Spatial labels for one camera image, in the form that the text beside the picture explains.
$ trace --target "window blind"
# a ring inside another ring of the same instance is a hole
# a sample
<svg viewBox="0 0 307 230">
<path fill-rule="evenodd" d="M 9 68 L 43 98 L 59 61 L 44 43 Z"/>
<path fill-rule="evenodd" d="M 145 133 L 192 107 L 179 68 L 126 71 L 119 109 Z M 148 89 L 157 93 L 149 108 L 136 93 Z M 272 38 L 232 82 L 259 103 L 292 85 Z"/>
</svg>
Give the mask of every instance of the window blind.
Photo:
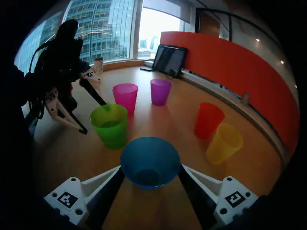
<svg viewBox="0 0 307 230">
<path fill-rule="evenodd" d="M 144 0 L 143 7 L 167 13 L 191 24 L 191 5 L 186 0 Z"/>
</svg>

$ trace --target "sky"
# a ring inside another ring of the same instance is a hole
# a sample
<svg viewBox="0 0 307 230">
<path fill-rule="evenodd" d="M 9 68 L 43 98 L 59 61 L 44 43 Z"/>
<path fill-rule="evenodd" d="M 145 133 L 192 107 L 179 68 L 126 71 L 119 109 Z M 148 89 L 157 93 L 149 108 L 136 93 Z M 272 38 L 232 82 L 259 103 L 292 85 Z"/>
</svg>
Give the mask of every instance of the sky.
<svg viewBox="0 0 307 230">
<path fill-rule="evenodd" d="M 156 10 L 143 8 L 141 14 L 139 41 L 150 42 L 153 36 L 160 40 L 162 31 L 179 31 L 180 19 Z"/>
</svg>

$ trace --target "red curved wall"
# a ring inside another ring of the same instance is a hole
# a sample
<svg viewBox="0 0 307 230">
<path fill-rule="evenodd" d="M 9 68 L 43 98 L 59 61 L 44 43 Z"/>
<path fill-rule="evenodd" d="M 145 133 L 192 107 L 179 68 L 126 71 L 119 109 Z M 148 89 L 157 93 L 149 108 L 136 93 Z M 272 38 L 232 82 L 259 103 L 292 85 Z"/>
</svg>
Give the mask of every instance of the red curved wall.
<svg viewBox="0 0 307 230">
<path fill-rule="evenodd" d="M 185 69 L 215 81 L 254 106 L 275 128 L 289 155 L 297 143 L 299 110 L 287 84 L 265 60 L 230 41 L 206 34 L 162 32 L 161 44 L 188 49 Z"/>
</svg>

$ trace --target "wooden floor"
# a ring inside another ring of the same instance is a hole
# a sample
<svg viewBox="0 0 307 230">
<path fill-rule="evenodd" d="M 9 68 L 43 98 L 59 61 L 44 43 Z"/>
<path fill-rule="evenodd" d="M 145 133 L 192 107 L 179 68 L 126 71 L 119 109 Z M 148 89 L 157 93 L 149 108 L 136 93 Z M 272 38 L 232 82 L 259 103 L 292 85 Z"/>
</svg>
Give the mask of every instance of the wooden floor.
<svg viewBox="0 0 307 230">
<path fill-rule="evenodd" d="M 139 67 L 103 73 L 104 99 L 114 103 L 112 88 L 120 83 L 139 87 L 135 115 L 128 119 L 128 142 L 142 136 L 157 136 L 170 142 L 179 152 L 181 162 L 201 173 L 222 180 L 233 176 L 256 195 L 268 194 L 280 173 L 280 161 L 274 148 L 245 118 L 217 98 L 181 80 L 173 85 L 166 106 L 151 104 L 150 80 L 165 78 L 161 73 L 141 71 Z M 73 84 L 73 97 L 78 102 L 76 117 L 89 130 L 87 135 L 66 128 L 46 115 L 35 133 L 34 159 L 38 192 L 47 195 L 67 178 L 81 181 L 94 177 L 120 164 L 122 149 L 110 150 L 91 127 L 89 116 L 98 103 Z M 224 164 L 214 166 L 205 158 L 209 141 L 193 133 L 201 102 L 217 105 L 226 115 L 224 122 L 238 129 L 244 145 Z M 103 229 L 201 229 L 180 180 L 152 191 L 144 191 L 127 179 L 117 194 Z"/>
</svg>

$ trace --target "yellow cup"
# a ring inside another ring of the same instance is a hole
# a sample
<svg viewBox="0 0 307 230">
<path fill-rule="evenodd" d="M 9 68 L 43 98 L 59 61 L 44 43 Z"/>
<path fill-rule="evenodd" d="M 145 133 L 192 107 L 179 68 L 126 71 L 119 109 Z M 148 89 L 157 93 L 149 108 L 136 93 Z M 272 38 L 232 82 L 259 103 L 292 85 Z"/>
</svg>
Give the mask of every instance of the yellow cup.
<svg viewBox="0 0 307 230">
<path fill-rule="evenodd" d="M 243 146 L 241 134 L 232 125 L 221 123 L 210 143 L 206 157 L 211 164 L 221 164 Z"/>
</svg>

